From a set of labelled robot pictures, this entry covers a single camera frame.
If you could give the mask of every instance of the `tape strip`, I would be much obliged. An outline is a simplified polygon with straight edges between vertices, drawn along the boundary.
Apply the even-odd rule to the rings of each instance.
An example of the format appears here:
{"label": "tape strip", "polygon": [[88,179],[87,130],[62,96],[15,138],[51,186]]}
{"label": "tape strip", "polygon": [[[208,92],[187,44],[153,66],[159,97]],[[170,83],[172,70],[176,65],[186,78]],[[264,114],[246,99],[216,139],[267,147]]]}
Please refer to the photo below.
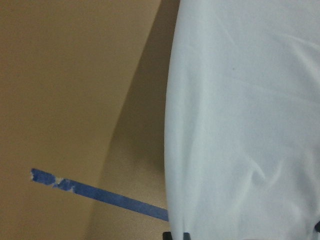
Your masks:
{"label": "tape strip", "polygon": [[168,211],[164,208],[150,205],[148,203],[138,201],[126,196],[122,196],[110,191],[89,186],[77,181],[66,178],[58,178],[51,173],[41,171],[38,169],[31,169],[32,180],[36,183],[52,186],[64,191],[73,192],[75,194],[98,200],[107,204],[115,205],[120,208],[128,209],[140,214],[148,215],[150,217],[168,220]]}

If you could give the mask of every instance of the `black object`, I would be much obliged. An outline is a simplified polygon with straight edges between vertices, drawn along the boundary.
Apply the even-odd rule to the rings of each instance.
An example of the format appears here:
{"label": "black object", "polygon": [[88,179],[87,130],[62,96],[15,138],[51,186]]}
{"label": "black object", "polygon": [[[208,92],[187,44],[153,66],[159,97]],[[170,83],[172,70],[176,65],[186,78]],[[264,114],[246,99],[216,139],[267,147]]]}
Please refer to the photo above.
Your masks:
{"label": "black object", "polygon": [[320,233],[320,221],[314,226],[314,230]]}
{"label": "black object", "polygon": [[[170,231],[165,231],[165,232],[162,234],[162,239],[163,239],[163,240],[173,240],[173,239],[172,239],[172,236],[171,236],[171,232],[170,232]],[[184,233],[183,233],[183,240],[191,240],[190,234],[189,234],[188,232],[184,232]]]}

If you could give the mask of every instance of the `beige wall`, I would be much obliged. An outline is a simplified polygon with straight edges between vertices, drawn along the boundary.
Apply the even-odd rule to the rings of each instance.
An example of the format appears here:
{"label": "beige wall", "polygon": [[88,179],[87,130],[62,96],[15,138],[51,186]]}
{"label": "beige wall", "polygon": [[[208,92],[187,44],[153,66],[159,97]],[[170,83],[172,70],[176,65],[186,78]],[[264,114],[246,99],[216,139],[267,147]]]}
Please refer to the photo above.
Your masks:
{"label": "beige wall", "polygon": [[177,10],[178,0],[0,3],[0,239],[144,240],[169,230],[31,182],[30,169],[166,207],[163,119]]}

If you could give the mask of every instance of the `white sheet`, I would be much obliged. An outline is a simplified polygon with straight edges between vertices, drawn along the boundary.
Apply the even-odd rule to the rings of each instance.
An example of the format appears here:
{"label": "white sheet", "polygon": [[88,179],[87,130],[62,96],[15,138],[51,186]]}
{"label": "white sheet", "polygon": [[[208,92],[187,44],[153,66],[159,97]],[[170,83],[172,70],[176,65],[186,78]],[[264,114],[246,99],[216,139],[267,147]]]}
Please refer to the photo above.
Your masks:
{"label": "white sheet", "polygon": [[317,239],[319,0],[182,0],[166,101],[174,240]]}

